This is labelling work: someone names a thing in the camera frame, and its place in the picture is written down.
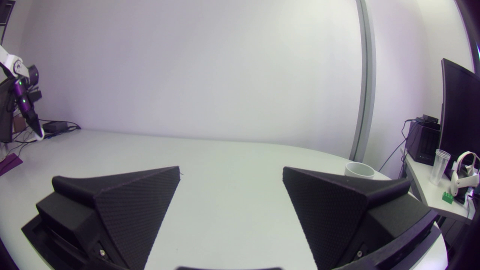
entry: white mug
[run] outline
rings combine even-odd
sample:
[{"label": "white mug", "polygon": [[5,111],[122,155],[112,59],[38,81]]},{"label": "white mug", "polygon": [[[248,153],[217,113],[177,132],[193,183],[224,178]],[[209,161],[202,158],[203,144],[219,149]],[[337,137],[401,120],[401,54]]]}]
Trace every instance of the white mug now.
[{"label": "white mug", "polygon": [[345,175],[358,178],[373,179],[373,176],[375,175],[375,170],[367,164],[363,164],[360,162],[349,162],[345,165]]}]

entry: black box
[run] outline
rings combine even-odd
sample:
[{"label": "black box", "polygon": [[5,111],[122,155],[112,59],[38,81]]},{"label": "black box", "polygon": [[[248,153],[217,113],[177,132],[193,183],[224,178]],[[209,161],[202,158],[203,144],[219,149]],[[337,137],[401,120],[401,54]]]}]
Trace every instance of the black box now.
[{"label": "black box", "polygon": [[440,143],[440,125],[411,122],[406,149],[416,162],[433,166],[435,151]]},{"label": "black box", "polygon": [[67,128],[67,122],[64,121],[51,121],[43,124],[43,130],[46,133],[55,133],[58,131],[66,130]]}]

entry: cable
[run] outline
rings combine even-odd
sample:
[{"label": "cable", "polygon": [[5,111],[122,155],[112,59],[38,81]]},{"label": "cable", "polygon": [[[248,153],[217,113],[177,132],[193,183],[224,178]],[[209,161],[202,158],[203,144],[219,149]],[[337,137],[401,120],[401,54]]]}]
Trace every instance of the cable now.
[{"label": "cable", "polygon": [[[408,120],[405,120],[405,122],[403,123],[402,134],[403,134],[403,129],[405,128],[405,124],[406,124],[407,122],[417,121],[417,123],[418,123],[418,122],[420,122],[419,119],[421,119],[421,118],[418,118],[418,117],[417,117],[416,119],[408,119]],[[408,136],[410,136],[410,134],[411,134],[412,132],[413,132],[413,129],[410,130],[410,132],[408,133],[407,137],[404,137],[404,140],[395,148],[395,150],[393,150],[392,154],[390,154],[390,156],[387,158],[387,160],[385,160],[385,162],[384,162],[383,165],[380,167],[380,169],[378,170],[378,172],[380,172],[380,171],[384,168],[384,166],[385,166],[385,164],[388,162],[388,160],[393,156],[393,154],[397,151],[397,149],[399,149],[400,146],[402,146],[402,144],[407,140]]]},{"label": "cable", "polygon": [[378,172],[380,172],[380,171],[384,168],[384,166],[385,166],[385,164],[387,164],[388,160],[393,156],[393,154],[397,151],[397,149],[399,149],[400,146],[402,146],[402,144],[403,144],[406,140],[407,140],[407,139],[404,139],[404,140],[395,148],[395,150],[393,150],[392,154],[390,154],[390,156],[387,158],[387,160],[385,160],[384,164],[380,167],[380,169],[378,170]]}]

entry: white tabletop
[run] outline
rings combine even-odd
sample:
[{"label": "white tabletop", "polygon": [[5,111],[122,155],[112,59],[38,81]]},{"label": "white tabletop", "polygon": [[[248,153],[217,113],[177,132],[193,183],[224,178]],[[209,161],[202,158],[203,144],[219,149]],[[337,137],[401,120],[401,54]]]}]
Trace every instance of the white tabletop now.
[{"label": "white tabletop", "polygon": [[430,183],[430,174],[433,166],[419,163],[413,160],[410,154],[407,154],[407,166],[413,176],[413,180],[417,185],[422,202],[435,209],[439,215],[461,221],[466,224],[470,224],[475,208],[467,204],[460,204],[456,200],[452,204],[442,200],[442,195],[446,191],[450,193],[450,180],[445,174],[442,174],[442,178],[437,186]]},{"label": "white tabletop", "polygon": [[[343,174],[349,160],[289,146],[75,131],[28,145],[0,177],[0,237],[22,270],[48,269],[21,232],[54,175],[93,177],[180,166],[181,181],[145,269],[314,270],[282,182],[284,166]],[[375,179],[388,179],[376,173]],[[445,269],[438,237],[417,269]]]}]

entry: white wall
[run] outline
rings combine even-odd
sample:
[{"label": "white wall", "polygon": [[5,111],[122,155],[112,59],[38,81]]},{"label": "white wall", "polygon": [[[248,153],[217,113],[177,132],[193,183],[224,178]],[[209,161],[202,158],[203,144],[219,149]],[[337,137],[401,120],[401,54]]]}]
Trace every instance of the white wall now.
[{"label": "white wall", "polygon": [[348,157],[360,101],[352,0],[37,0],[21,56],[43,118]]},{"label": "white wall", "polygon": [[[466,32],[454,0],[367,0],[373,19],[377,82],[364,162],[380,166],[402,142],[406,119],[440,117],[445,57],[471,69]],[[397,177],[397,151],[382,173]]]}]

